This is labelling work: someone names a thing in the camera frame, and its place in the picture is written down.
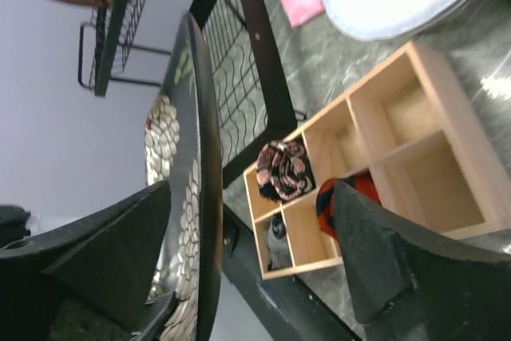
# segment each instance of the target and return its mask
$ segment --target patterned fabric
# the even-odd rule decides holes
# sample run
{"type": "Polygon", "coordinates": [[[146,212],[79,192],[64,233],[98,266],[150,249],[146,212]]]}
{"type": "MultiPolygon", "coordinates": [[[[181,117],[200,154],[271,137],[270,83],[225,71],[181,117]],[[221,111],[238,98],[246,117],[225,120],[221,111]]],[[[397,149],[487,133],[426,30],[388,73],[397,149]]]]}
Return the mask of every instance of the patterned fabric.
{"type": "MultiPolygon", "coordinates": [[[[318,196],[316,197],[316,214],[318,216],[319,227],[321,230],[339,241],[337,232],[335,231],[332,212],[332,208],[334,206],[334,186],[337,180],[338,179],[336,178],[328,179],[319,188],[318,196]]],[[[340,180],[344,181],[346,184],[350,185],[352,188],[356,189],[363,195],[366,195],[378,204],[381,204],[370,173],[365,172],[340,180]]]]}
{"type": "Polygon", "coordinates": [[[272,141],[257,159],[259,194],[272,201],[291,201],[315,188],[305,147],[298,141],[272,141]]]}

